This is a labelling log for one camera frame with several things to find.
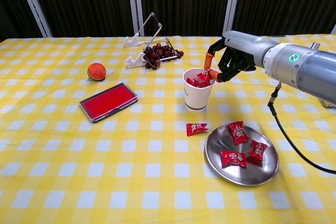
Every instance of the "robotic arm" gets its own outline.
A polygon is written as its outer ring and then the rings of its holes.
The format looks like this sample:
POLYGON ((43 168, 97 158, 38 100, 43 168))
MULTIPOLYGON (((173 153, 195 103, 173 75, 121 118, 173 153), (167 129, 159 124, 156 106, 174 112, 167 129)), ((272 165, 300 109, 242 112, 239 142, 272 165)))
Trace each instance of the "robotic arm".
POLYGON ((241 71, 253 71, 257 66, 278 81, 336 104, 336 54, 227 31, 209 47, 204 69, 211 68, 215 52, 225 47, 218 64, 222 73, 210 72, 217 82, 229 81, 241 71))

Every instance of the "red candy wrapper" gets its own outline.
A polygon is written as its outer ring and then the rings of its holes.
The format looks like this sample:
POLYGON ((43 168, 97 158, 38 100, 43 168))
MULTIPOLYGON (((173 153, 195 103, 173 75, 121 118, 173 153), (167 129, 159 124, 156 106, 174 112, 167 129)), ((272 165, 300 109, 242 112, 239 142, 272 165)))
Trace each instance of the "red candy wrapper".
POLYGON ((222 168, 227 164, 240 165, 243 168, 247 167, 246 156, 240 152, 227 152, 225 150, 220 151, 222 156, 222 168))
POLYGON ((209 81, 212 79, 211 75, 210 75, 210 70, 208 69, 202 73, 199 73, 197 76, 202 80, 202 81, 209 81))
POLYGON ((208 129, 205 126, 206 123, 187 123, 187 136, 191 136, 202 131, 207 131, 208 129))
POLYGON ((229 123, 229 128, 232 132, 233 138, 235 140, 235 145, 239 145, 247 142, 250 138, 243 131, 243 122, 229 123))
POLYGON ((210 81, 197 81, 195 79, 187 78, 187 83, 189 83, 191 86, 197 87, 197 88, 205 88, 210 86, 210 81))
POLYGON ((264 151, 265 151, 267 145, 252 140, 252 146, 253 146, 253 149, 248 154, 250 154, 252 157, 254 157, 258 160, 263 161, 262 156, 264 154, 264 151))

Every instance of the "dark curtain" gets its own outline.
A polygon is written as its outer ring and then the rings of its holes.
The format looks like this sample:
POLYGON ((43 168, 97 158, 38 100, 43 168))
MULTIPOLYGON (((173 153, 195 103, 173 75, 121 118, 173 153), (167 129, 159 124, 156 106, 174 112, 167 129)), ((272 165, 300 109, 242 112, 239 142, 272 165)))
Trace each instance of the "dark curtain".
POLYGON ((0 42, 8 38, 41 37, 26 0, 0 0, 0 42))
POLYGON ((238 0, 233 30, 255 35, 328 34, 336 0, 238 0))
POLYGON ((39 0, 54 37, 133 35, 130 0, 39 0))
MULTIPOLYGON (((227 0, 141 0, 143 19, 154 12, 162 23, 160 35, 219 36, 222 34, 227 0)), ((154 35, 155 22, 145 27, 154 35)))

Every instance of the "stainless steel plate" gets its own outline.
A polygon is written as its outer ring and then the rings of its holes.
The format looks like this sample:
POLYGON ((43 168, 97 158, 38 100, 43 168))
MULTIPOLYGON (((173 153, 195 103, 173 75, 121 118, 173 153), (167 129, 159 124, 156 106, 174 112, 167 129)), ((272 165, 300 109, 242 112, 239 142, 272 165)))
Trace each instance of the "stainless steel plate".
POLYGON ((279 167, 279 156, 272 142, 260 132, 248 127, 243 127, 250 140, 244 144, 235 145, 232 133, 227 125, 215 129, 205 143, 205 155, 212 166, 222 177, 233 183, 244 186, 256 186, 271 180, 279 167), (263 155, 263 161, 256 162, 248 158, 252 149, 252 139, 267 144, 263 155), (244 169, 237 165, 228 165, 222 168, 221 150, 245 153, 248 163, 244 169))

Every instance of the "yellow checkered tablecloth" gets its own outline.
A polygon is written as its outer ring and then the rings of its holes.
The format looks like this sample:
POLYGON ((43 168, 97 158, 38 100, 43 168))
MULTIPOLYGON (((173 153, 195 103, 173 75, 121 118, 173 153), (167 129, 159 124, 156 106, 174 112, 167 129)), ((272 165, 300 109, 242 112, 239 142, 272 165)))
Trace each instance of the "yellow checkered tablecloth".
MULTIPOLYGON (((266 104, 277 84, 263 70, 214 85, 206 112, 184 106, 182 73, 203 65, 218 38, 172 37, 181 60, 158 71, 125 69, 123 38, 8 39, 0 44, 1 223, 336 223, 336 178, 306 164, 266 104), (100 62, 103 82, 88 80, 100 62), (125 82, 138 103, 92 124, 79 101, 125 82), (276 146, 273 180, 242 187, 206 165, 210 130, 244 120, 276 146), (210 130, 186 137, 186 122, 210 130)), ((336 52, 336 36, 273 38, 336 52)), ((217 53, 215 63, 220 60, 217 53)), ((312 160, 336 168, 335 110, 285 86, 278 115, 312 160)))

